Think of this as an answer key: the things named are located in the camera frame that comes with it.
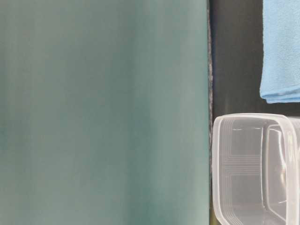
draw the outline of plastic food container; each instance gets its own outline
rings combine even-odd
[[[213,204],[222,225],[299,225],[300,119],[243,113],[213,128]]]

